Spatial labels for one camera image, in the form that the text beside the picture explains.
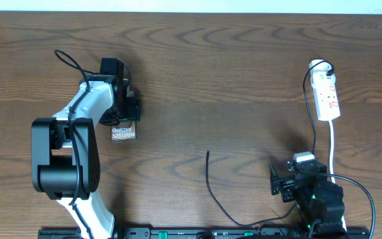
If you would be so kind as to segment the gold Galaxy smartphone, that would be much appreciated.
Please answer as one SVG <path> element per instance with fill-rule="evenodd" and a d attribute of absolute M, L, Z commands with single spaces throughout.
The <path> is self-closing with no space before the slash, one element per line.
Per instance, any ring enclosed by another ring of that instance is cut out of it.
<path fill-rule="evenodd" d="M 131 141 L 137 138 L 137 125 L 135 121 L 121 122 L 119 125 L 111 126 L 111 140 Z"/>

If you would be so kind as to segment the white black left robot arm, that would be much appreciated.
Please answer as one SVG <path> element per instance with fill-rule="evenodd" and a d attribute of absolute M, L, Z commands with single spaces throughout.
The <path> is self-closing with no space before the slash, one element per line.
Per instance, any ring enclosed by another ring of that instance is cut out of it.
<path fill-rule="evenodd" d="M 101 170 L 95 128 L 140 120 L 129 74 L 119 59 L 102 58 L 99 72 L 84 74 L 66 107 L 36 118 L 31 126 L 33 187 L 70 213 L 80 238 L 118 238 L 121 233 L 97 189 Z"/>

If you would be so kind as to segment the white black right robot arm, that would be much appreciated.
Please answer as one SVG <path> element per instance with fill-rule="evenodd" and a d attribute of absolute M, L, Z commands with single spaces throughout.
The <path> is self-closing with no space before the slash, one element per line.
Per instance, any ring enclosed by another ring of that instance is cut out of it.
<path fill-rule="evenodd" d="M 344 235 L 344 190 L 328 180 L 327 166 L 315 159 L 291 161 L 288 165 L 294 174 L 287 177 L 280 177 L 269 166 L 271 194 L 280 194 L 283 202 L 296 203 L 304 230 L 313 237 Z"/>

